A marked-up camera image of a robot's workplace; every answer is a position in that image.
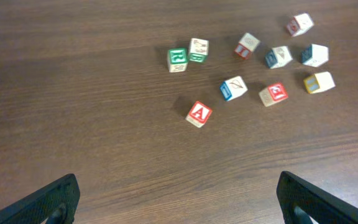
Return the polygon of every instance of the red block face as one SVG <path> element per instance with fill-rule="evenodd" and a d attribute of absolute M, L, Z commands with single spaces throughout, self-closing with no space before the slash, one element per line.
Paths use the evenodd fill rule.
<path fill-rule="evenodd" d="M 294 35 L 299 30 L 299 23 L 296 21 L 295 18 L 292 18 L 290 23 L 287 25 L 287 29 L 291 35 Z"/>
<path fill-rule="evenodd" d="M 248 59 L 252 54 L 252 52 L 242 44 L 239 44 L 236 49 L 234 49 L 234 52 L 240 55 L 243 59 Z"/>
<path fill-rule="evenodd" d="M 197 101 L 193 108 L 190 110 L 189 115 L 201 124 L 205 124 L 211 113 L 211 109 Z"/>
<path fill-rule="evenodd" d="M 288 94 L 281 83 L 270 85 L 268 87 L 268 91 L 274 101 L 280 101 L 288 98 Z"/>

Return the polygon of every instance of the block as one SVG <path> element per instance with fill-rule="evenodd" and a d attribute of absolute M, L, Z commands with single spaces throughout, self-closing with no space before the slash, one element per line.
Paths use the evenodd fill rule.
<path fill-rule="evenodd" d="M 292 61 L 291 53 L 287 46 L 274 47 L 265 56 L 267 66 L 270 69 L 284 67 Z"/>
<path fill-rule="evenodd" d="M 192 38 L 189 46 L 189 60 L 202 63 L 208 56 L 208 40 Z"/>
<path fill-rule="evenodd" d="M 243 59 L 248 59 L 255 49 L 260 44 L 260 41 L 256 39 L 252 34 L 246 33 L 239 41 L 239 45 L 237 45 L 234 52 Z"/>
<path fill-rule="evenodd" d="M 197 128 L 200 128 L 208 120 L 209 116 L 211 116 L 211 113 L 212 110 L 210 108 L 197 101 L 187 114 L 186 120 L 194 124 Z"/>
<path fill-rule="evenodd" d="M 221 85 L 221 91 L 226 101 L 242 96 L 248 90 L 241 76 L 226 80 Z"/>
<path fill-rule="evenodd" d="M 287 25 L 287 29 L 290 32 L 292 37 L 304 34 L 310 28 L 314 26 L 313 20 L 307 13 L 303 13 L 297 16 L 294 16 Z"/>
<path fill-rule="evenodd" d="M 308 93 L 321 93 L 335 87 L 333 76 L 329 72 L 316 73 L 303 80 Z"/>
<path fill-rule="evenodd" d="M 167 55 L 169 72 L 184 72 L 188 59 L 186 49 L 170 49 Z"/>
<path fill-rule="evenodd" d="M 259 92 L 259 96 L 265 106 L 272 106 L 288 98 L 288 94 L 281 83 L 268 86 Z"/>
<path fill-rule="evenodd" d="M 311 44 L 302 52 L 302 64 L 319 67 L 328 61 L 328 47 Z"/>

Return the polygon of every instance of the yellow block face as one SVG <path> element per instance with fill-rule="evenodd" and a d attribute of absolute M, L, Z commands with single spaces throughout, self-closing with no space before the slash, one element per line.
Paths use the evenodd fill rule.
<path fill-rule="evenodd" d="M 308 90 L 310 94 L 316 93 L 316 91 L 320 89 L 315 75 L 306 78 L 303 82 L 305 83 L 306 90 Z"/>

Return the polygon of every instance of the green block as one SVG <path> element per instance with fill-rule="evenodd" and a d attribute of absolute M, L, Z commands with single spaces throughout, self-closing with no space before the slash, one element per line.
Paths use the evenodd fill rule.
<path fill-rule="evenodd" d="M 191 53 L 189 56 L 189 60 L 191 60 L 192 62 L 204 62 L 205 59 L 206 59 L 206 55 Z"/>
<path fill-rule="evenodd" d="M 168 55 L 172 65 L 188 63 L 186 49 L 170 49 Z"/>

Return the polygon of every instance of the wood grain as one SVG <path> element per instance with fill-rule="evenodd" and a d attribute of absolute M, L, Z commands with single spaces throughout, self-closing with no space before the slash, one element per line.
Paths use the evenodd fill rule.
<path fill-rule="evenodd" d="M 316 25 L 291 38 L 301 12 Z M 245 32 L 262 41 L 247 61 Z M 206 63 L 168 73 L 192 37 Z M 320 68 L 299 62 L 311 43 L 330 49 Z M 294 61 L 269 70 L 280 45 Z M 336 88 L 307 94 L 326 70 Z M 249 91 L 225 102 L 237 75 Z M 265 108 L 273 82 L 289 99 Z M 184 119 L 196 100 L 213 109 L 201 129 Z M 283 223 L 283 170 L 358 207 L 358 0 L 0 2 L 0 209 L 74 173 L 75 223 Z"/>

